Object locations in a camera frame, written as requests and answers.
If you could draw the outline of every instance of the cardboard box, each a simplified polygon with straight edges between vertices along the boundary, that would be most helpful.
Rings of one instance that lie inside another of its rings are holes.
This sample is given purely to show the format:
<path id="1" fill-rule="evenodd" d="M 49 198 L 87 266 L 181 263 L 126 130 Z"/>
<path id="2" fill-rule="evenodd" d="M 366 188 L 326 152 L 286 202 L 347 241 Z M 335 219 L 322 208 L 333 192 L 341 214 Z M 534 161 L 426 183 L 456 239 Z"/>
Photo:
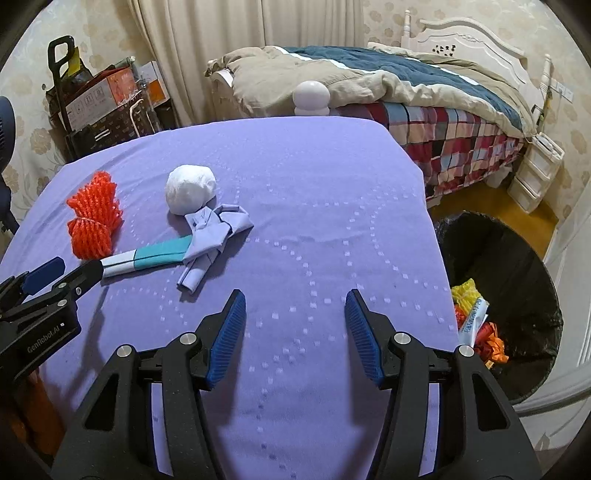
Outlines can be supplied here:
<path id="1" fill-rule="evenodd" d="M 138 92 L 134 75 L 128 67 L 101 80 L 66 106 L 72 130 L 92 125 Z"/>
<path id="2" fill-rule="evenodd" d="M 152 106 L 157 107 L 170 98 L 157 62 L 149 61 L 139 68 L 139 74 L 148 85 L 148 94 Z"/>

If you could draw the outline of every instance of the beige curtain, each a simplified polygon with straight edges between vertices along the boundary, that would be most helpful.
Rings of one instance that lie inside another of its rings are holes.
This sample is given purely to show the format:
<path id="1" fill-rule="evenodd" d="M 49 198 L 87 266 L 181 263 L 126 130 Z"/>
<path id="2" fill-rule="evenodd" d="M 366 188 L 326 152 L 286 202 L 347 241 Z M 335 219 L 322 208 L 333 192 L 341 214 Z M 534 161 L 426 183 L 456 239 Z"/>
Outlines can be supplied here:
<path id="1" fill-rule="evenodd" d="M 242 47 L 361 46 L 361 0 L 128 0 L 183 126 L 213 119 L 207 61 Z"/>
<path id="2" fill-rule="evenodd" d="M 266 45 L 363 47 L 361 0 L 262 0 Z"/>

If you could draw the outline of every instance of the blue fan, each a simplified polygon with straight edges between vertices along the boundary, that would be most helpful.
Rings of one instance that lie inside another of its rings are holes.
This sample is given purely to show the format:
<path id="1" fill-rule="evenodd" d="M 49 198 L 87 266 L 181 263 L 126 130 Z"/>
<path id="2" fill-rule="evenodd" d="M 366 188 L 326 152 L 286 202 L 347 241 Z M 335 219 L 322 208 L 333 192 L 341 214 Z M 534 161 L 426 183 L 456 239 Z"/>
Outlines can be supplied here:
<path id="1" fill-rule="evenodd" d="M 10 100 L 0 96 L 0 173 L 4 171 L 12 158 L 15 133 L 14 111 Z M 10 211 L 11 195 L 10 188 L 0 175 L 0 222 L 4 226 L 3 229 L 10 230 L 14 235 L 18 230 L 18 223 Z"/>

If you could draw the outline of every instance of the white plastic drawer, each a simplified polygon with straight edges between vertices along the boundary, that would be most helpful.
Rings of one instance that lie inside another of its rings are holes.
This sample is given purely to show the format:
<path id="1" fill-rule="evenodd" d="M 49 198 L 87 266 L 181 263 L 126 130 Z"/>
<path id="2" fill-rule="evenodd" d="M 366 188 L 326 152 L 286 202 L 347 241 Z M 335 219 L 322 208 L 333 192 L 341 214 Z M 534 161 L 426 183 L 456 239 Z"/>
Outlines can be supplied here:
<path id="1" fill-rule="evenodd" d="M 517 178 L 529 188 L 531 193 L 538 197 L 543 197 L 552 183 L 552 179 L 544 175 L 544 173 L 527 158 L 524 158 L 523 162 L 521 162 L 521 166 L 517 171 Z"/>
<path id="2" fill-rule="evenodd" d="M 537 134 L 525 154 L 525 158 L 535 165 L 544 175 L 554 178 L 562 160 L 564 150 L 548 135 Z"/>
<path id="3" fill-rule="evenodd" d="M 509 196 L 514 199 L 525 213 L 533 212 L 540 204 L 542 197 L 530 192 L 516 177 L 509 185 Z"/>

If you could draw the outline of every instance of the light blue cloth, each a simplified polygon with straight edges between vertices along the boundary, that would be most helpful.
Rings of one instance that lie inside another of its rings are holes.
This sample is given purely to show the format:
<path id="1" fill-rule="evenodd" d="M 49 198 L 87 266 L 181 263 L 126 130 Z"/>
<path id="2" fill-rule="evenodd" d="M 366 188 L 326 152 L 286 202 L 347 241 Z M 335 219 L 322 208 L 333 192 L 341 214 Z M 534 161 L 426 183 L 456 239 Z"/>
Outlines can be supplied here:
<path id="1" fill-rule="evenodd" d="M 226 241 L 253 224 L 246 210 L 238 205 L 220 205 L 215 210 L 203 207 L 196 213 L 185 215 L 185 219 L 193 231 L 193 238 L 184 255 L 185 270 L 177 285 L 194 293 L 207 269 L 223 252 Z"/>

